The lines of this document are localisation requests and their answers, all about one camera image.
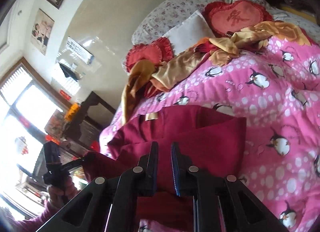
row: white pillow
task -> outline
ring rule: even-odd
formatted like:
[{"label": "white pillow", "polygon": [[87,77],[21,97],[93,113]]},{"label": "white pillow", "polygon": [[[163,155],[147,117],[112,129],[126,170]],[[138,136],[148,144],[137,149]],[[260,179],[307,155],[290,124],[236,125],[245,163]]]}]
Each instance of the white pillow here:
[{"label": "white pillow", "polygon": [[163,36],[170,40],[175,56],[196,44],[201,38],[215,37],[199,11],[193,13],[189,18],[170,29]]}]

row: pink blanket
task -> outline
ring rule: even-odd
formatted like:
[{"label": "pink blanket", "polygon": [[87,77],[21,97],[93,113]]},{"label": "pink blanket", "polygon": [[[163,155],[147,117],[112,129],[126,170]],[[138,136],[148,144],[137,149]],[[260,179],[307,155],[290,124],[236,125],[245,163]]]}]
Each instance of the pink blanket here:
[{"label": "pink blanket", "polygon": [[[132,117],[173,104],[246,117],[239,178],[290,231],[307,232],[320,214],[320,48],[272,37],[264,51],[241,54],[223,67],[205,62]],[[100,135],[104,154],[120,116],[121,108]]]}]

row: human hand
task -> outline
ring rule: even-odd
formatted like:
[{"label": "human hand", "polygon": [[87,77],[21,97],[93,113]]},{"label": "human hand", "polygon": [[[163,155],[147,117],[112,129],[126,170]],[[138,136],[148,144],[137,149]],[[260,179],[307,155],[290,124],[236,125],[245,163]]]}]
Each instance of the human hand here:
[{"label": "human hand", "polygon": [[68,200],[71,200],[79,192],[75,187],[75,184],[72,182],[71,176],[69,176],[65,182],[65,191],[57,187],[54,187],[52,185],[47,187],[47,191],[49,192],[49,195],[50,195],[51,205],[53,205],[58,209],[61,209],[64,206],[64,203],[62,201],[63,195],[66,195],[68,197]]}]

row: garment sleeve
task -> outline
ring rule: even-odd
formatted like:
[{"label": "garment sleeve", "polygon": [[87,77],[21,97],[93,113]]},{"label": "garment sleeve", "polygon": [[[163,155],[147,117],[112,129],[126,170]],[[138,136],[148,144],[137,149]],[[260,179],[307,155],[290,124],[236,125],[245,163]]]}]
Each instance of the garment sleeve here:
[{"label": "garment sleeve", "polygon": [[10,225],[14,232],[36,232],[44,223],[46,223],[53,215],[58,212],[58,209],[47,203],[44,212],[33,219],[15,221],[12,218],[8,218]]}]

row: person's arm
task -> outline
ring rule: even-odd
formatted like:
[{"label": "person's arm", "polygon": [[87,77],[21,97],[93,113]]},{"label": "person's arm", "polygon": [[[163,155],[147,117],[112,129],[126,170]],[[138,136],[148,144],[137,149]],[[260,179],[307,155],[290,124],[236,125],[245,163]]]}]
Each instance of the person's arm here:
[{"label": "person's arm", "polygon": [[[56,187],[49,186],[48,192],[50,195],[50,202],[47,203],[44,212],[30,220],[15,221],[12,218],[8,218],[15,232],[36,232],[44,223],[46,223],[54,214],[63,207],[61,196],[64,192]],[[66,181],[65,195],[71,200],[78,193],[77,188],[72,182],[71,177]]]}]

